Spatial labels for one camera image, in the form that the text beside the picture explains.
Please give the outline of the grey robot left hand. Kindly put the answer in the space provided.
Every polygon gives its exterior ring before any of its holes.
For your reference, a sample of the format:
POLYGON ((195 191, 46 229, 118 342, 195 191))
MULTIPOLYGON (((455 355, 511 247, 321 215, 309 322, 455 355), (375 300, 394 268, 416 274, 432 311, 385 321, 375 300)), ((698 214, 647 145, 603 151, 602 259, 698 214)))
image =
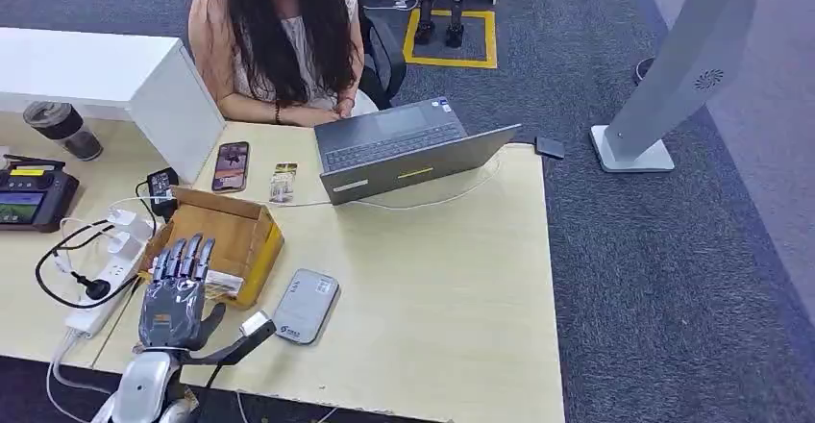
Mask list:
POLYGON ((207 344, 227 309, 217 303, 203 315, 214 245, 213 238, 196 234, 176 240, 155 258, 139 319, 144 347, 198 351, 207 344))

